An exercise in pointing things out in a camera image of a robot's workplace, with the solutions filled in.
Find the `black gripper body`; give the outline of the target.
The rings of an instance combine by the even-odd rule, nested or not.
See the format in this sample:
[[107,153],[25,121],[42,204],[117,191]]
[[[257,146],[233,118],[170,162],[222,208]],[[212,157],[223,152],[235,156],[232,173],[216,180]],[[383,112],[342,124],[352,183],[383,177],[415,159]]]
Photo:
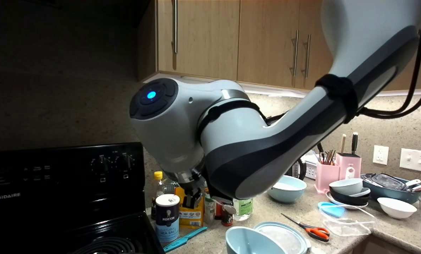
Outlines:
[[196,207],[203,194],[205,177],[196,170],[181,173],[179,184],[184,188],[184,205],[188,208]]

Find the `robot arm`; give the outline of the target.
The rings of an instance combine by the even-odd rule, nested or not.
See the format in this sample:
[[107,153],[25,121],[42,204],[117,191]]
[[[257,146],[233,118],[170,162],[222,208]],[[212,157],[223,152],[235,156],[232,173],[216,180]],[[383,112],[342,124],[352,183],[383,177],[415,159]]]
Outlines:
[[143,146],[194,207],[205,190],[232,201],[271,187],[305,152],[365,105],[418,47],[421,0],[324,0],[324,36],[333,60],[291,109],[267,118],[229,78],[158,77],[130,101]]

